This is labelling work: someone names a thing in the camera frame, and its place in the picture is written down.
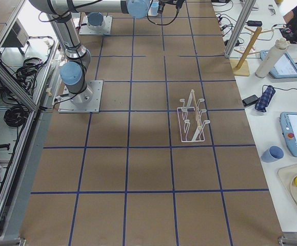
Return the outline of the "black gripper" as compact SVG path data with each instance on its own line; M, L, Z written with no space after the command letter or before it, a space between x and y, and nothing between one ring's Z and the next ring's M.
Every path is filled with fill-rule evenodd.
M176 8L181 8L184 0L160 0L160 3L164 6L165 4L173 5Z

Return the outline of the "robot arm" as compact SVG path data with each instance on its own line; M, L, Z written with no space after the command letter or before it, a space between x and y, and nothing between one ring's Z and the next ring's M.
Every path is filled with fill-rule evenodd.
M62 44L66 62L60 76L68 89L68 99L73 104L87 103L94 91L86 81L90 52L82 45L72 19L72 13L122 13L134 18L148 15L153 1L30 1L37 10L45 13Z
M101 12L90 12L87 14L87 26L89 29L102 28L104 23L104 15Z

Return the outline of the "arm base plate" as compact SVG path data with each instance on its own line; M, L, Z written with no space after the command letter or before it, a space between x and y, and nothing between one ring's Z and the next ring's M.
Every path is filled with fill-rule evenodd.
M73 99L67 95L59 104L59 113L98 113L103 90L102 80L90 80L87 88Z
M110 36L112 27L112 16L94 17L88 20L88 15L84 16L79 30L82 36Z

